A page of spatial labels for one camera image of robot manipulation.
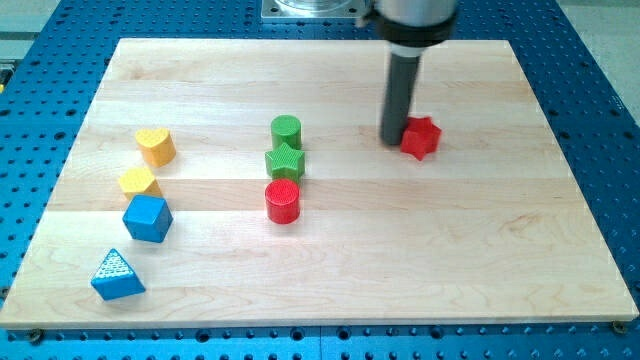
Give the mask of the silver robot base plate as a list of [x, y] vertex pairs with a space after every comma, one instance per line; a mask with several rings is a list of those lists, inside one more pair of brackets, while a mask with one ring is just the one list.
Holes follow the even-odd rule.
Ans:
[[371, 5], [370, 0], [263, 0], [263, 19], [355, 18]]

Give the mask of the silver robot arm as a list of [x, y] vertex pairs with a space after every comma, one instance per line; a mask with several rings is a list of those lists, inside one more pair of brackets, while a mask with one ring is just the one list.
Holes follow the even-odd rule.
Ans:
[[374, 24], [392, 55], [419, 58], [452, 36], [457, 15], [457, 0], [377, 0], [368, 2], [356, 26]]

